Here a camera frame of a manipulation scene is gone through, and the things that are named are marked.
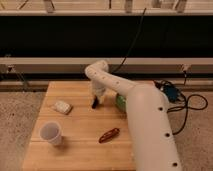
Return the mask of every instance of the green component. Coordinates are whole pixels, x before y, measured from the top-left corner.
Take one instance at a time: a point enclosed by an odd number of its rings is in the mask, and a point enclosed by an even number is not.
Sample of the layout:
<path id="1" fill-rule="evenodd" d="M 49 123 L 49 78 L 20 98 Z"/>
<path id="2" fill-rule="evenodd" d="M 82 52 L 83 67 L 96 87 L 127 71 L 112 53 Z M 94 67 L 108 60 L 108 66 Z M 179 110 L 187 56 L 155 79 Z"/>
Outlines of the green component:
<path id="1" fill-rule="evenodd" d="M 120 94 L 116 95 L 116 106 L 118 107 L 118 109 L 120 109 L 122 112 L 126 113 L 126 99 L 121 96 Z"/>

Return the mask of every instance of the wire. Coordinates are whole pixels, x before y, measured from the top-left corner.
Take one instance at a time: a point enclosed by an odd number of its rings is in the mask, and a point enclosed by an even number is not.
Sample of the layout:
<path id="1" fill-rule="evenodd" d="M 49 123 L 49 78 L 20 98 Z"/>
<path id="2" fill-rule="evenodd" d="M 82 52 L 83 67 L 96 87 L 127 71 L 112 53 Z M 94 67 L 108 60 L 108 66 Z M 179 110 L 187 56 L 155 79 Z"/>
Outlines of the wire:
<path id="1" fill-rule="evenodd" d="M 141 33 L 141 29 L 142 29 L 142 25 L 143 25 L 143 20 L 144 20 L 145 13 L 146 13 L 146 8 L 144 8 L 143 13 L 141 15 L 141 19 L 140 19 L 140 23 L 139 23 L 139 26 L 138 26 L 138 30 L 137 30 L 137 33 L 135 35 L 134 40 L 132 41 L 132 44 L 130 45 L 130 47 L 129 47 L 129 49 L 128 49 L 128 51 L 127 51 L 127 53 L 126 53 L 126 55 L 125 55 L 125 57 L 123 59 L 123 61 L 121 62 L 121 64 L 117 68 L 115 68 L 112 71 L 112 74 L 115 74 L 124 65 L 124 62 L 126 61 L 127 57 L 131 54 L 132 49 L 134 48 L 134 46 L 135 46 L 135 44 L 136 44 L 136 42 L 138 40 L 138 37 L 139 37 L 139 35 Z"/>
<path id="2" fill-rule="evenodd" d="M 161 86 L 165 86 L 165 85 L 174 86 L 174 84 L 172 84 L 171 82 L 169 82 L 167 80 L 163 80 L 160 84 L 161 84 Z M 189 110 L 204 110 L 204 109 L 206 109 L 208 107 L 208 100 L 204 96 L 202 96 L 200 94 L 191 94 L 188 97 L 186 97 L 179 89 L 177 89 L 177 90 L 179 92 L 179 97 L 183 99 L 182 101 L 180 100 L 183 103 L 183 105 L 178 105 L 178 106 L 175 106 L 175 107 L 171 107 L 171 108 L 168 109 L 167 112 L 168 113 L 178 112 L 178 111 L 182 111 L 184 109 L 186 111 L 185 111 L 184 121 L 183 121 L 181 127 L 177 131 L 173 132 L 173 135 L 178 135 L 179 133 L 181 133 L 184 130 L 184 128 L 186 126 L 187 119 L 188 119 Z M 204 106 L 202 106 L 200 108 L 199 107 L 190 106 L 189 102 L 192 99 L 192 97 L 201 98 L 204 101 L 204 103 L 205 103 Z"/>

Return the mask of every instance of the red chili pepper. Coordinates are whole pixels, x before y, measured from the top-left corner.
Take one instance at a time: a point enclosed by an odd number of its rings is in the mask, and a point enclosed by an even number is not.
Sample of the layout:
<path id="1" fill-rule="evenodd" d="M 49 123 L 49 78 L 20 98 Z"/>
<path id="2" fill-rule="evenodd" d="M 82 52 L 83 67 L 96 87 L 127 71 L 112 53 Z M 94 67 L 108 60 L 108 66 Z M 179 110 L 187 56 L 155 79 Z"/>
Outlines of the red chili pepper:
<path id="1" fill-rule="evenodd" d="M 103 136 L 101 136 L 101 138 L 99 138 L 99 143 L 104 143 L 106 141 L 111 140 L 112 138 L 116 137 L 120 132 L 120 129 L 118 128 L 114 128 L 106 133 L 103 134 Z"/>

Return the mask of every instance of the speckled floor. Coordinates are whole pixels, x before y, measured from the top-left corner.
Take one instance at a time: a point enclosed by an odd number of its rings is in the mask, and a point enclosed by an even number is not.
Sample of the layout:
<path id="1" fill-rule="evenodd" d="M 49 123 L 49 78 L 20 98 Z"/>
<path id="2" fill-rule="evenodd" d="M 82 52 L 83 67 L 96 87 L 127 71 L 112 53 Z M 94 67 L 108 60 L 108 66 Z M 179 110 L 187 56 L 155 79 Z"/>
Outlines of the speckled floor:
<path id="1" fill-rule="evenodd" d="M 199 93 L 209 107 L 190 111 L 186 128 L 175 136 L 184 171 L 213 171 L 213 92 Z M 43 97 L 40 92 L 0 93 L 0 171 L 20 170 Z M 191 105 L 202 103 L 193 98 Z M 181 125 L 183 114 L 169 114 L 173 130 Z"/>
<path id="2" fill-rule="evenodd" d="M 0 171 L 19 171 L 43 92 L 0 92 Z"/>

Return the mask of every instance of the white sponge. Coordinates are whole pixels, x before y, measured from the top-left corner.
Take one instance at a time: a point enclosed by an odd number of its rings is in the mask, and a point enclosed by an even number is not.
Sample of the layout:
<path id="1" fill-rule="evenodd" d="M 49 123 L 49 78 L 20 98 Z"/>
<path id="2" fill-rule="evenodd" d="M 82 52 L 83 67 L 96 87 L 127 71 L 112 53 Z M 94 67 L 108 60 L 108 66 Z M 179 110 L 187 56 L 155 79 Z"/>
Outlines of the white sponge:
<path id="1" fill-rule="evenodd" d="M 71 111 L 72 108 L 73 108 L 73 106 L 71 106 L 70 104 L 68 104 L 62 100 L 57 101 L 53 106 L 53 109 L 55 111 L 60 112 L 65 115 L 67 115 Z"/>

